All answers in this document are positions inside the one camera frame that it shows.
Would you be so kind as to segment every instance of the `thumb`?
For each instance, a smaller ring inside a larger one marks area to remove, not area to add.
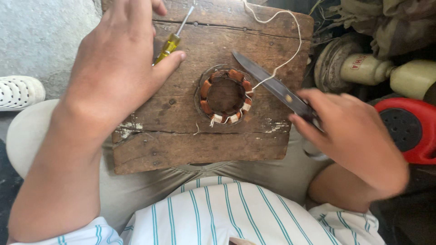
[[[292,124],[295,125],[297,131],[318,149],[321,150],[322,148],[324,148],[323,146],[328,143],[329,139],[324,134],[322,134],[314,126],[308,124],[299,115],[291,114],[289,115],[289,120],[292,122]]]
[[[153,79],[157,82],[164,82],[186,59],[186,53],[175,51],[161,60],[153,67]]]

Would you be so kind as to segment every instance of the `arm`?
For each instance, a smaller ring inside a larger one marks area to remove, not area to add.
[[[374,107],[351,95],[323,94],[317,89],[302,90],[299,95],[317,111],[325,133],[297,115],[291,115],[290,120],[336,162],[312,181],[310,199],[366,212],[372,201],[402,192],[409,178],[408,163]]]
[[[116,0],[80,44],[67,91],[12,206],[9,242],[36,242],[87,225],[100,212],[101,144],[185,59],[152,67],[152,10],[161,0]]]

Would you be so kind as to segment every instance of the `screwdriver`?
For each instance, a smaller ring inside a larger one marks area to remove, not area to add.
[[[193,9],[194,9],[194,6],[192,6],[189,9],[188,14],[185,16],[185,19],[183,20],[182,25],[180,26],[180,28],[177,31],[177,33],[176,34],[171,33],[171,35],[168,37],[167,43],[162,47],[162,50],[160,51],[160,54],[156,58],[156,60],[154,61],[153,65],[159,63],[163,58],[167,57],[172,52],[174,52],[174,50],[176,50],[176,48],[179,45],[180,40],[181,40],[180,37],[179,37],[180,32],[182,31],[182,28],[185,25],[186,21],[188,20],[188,17],[192,13]]]

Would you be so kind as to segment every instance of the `khaki pants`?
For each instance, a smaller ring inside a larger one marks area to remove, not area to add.
[[[44,139],[57,103],[58,100],[48,100],[25,109],[14,118],[8,129],[7,154],[12,166],[23,178]],[[301,148],[301,136],[292,129],[283,160],[229,161],[201,167],[182,165],[115,175],[111,142],[108,138],[102,146],[100,215],[119,233],[135,211],[164,199],[186,182],[209,176],[224,176],[258,184],[303,205],[310,181],[327,164],[308,158]]]

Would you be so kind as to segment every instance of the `red plastic object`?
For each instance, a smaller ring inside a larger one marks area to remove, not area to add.
[[[436,106],[417,99],[385,99],[375,106],[378,112],[389,108],[400,108],[415,115],[421,122],[422,138],[412,149],[403,152],[409,163],[436,164]]]

